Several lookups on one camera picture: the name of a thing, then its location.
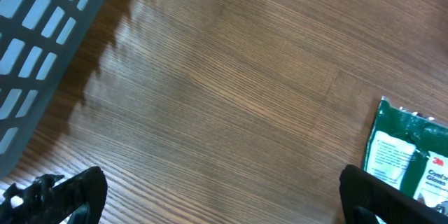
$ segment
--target wood grain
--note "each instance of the wood grain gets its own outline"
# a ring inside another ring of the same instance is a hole
[[[0,189],[99,165],[103,223],[343,223],[376,105],[448,121],[448,0],[106,0]]]

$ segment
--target black plastic object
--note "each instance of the black plastic object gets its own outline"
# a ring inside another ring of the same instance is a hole
[[[405,196],[378,178],[354,165],[347,165],[339,178],[339,192],[347,224],[441,224],[448,217]]]
[[[106,203],[107,182],[99,167],[91,167],[55,186],[61,175],[46,174],[24,190],[11,185],[3,194],[0,224],[68,223],[97,224]],[[13,207],[11,199],[21,197],[23,203]]]
[[[0,178],[18,162],[104,0],[0,0]]]

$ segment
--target package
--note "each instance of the package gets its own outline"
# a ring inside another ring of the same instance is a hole
[[[366,172],[448,215],[448,129],[387,98],[379,104],[365,149]]]

